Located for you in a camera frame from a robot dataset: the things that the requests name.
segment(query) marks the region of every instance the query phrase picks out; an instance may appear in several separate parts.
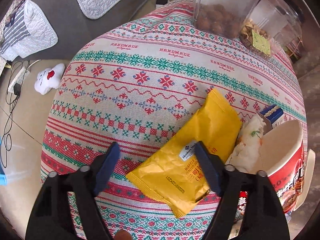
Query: plastic bin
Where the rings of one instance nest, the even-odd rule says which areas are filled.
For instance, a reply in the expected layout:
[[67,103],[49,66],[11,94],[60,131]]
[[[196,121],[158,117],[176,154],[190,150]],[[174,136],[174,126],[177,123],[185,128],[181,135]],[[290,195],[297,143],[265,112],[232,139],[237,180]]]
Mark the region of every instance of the plastic bin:
[[[298,16],[284,0],[260,0],[244,22],[240,40],[247,49],[263,58],[269,58],[301,33]],[[253,40],[257,40],[257,36],[265,42],[264,46],[254,44]]]
[[234,39],[258,1],[196,0],[193,24],[199,30]]

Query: round table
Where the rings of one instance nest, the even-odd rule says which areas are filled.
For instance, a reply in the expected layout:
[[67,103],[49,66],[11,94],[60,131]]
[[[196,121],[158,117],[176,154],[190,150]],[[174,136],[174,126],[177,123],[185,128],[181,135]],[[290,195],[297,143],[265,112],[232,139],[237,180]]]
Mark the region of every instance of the round table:
[[[164,145],[217,88],[246,122],[277,104],[287,120],[307,125],[301,90],[284,52],[269,61],[239,40],[197,30],[194,0],[175,0],[86,44],[65,70],[43,141],[41,178],[73,172],[117,141],[120,159],[96,198],[108,229],[133,239],[197,240],[219,198],[207,195],[177,219],[170,208],[137,189],[125,175]],[[74,195],[70,207],[84,237]]]

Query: gray sofa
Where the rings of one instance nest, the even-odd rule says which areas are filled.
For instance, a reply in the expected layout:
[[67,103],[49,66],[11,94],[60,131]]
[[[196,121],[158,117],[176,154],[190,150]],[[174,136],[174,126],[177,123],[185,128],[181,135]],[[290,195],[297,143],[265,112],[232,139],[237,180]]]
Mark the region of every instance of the gray sofa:
[[147,0],[121,0],[104,16],[88,19],[77,0],[32,0],[58,35],[58,43],[24,59],[72,59],[89,41],[128,22]]

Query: stuffed toy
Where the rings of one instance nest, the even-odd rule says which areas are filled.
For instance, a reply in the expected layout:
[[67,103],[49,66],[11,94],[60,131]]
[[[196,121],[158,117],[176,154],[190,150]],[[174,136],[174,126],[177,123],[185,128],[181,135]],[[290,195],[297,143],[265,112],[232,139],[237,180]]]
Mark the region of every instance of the stuffed toy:
[[54,68],[47,68],[44,71],[41,71],[38,74],[38,78],[35,83],[35,90],[41,95],[45,95],[52,88],[57,89],[60,85],[64,68],[64,64],[60,63]]

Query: tiled floor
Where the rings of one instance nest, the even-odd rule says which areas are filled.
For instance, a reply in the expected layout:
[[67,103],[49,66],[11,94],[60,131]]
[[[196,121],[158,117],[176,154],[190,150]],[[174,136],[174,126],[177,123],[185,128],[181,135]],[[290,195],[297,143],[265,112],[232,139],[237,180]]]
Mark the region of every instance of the tiled floor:
[[[156,7],[156,0],[149,0],[132,18],[143,17]],[[12,182],[0,186],[0,207],[17,233],[24,238],[29,215],[41,188],[40,156],[45,125],[52,105],[55,90],[41,95],[34,89],[37,75],[46,68],[58,63],[69,64],[66,60],[42,60],[31,66],[30,75],[24,80],[21,96],[13,111],[13,124],[10,131],[12,149],[8,152],[5,174],[11,174]],[[0,136],[8,120],[9,105],[5,94],[11,70],[5,69],[0,76]],[[5,164],[5,150],[2,147],[2,158]]]

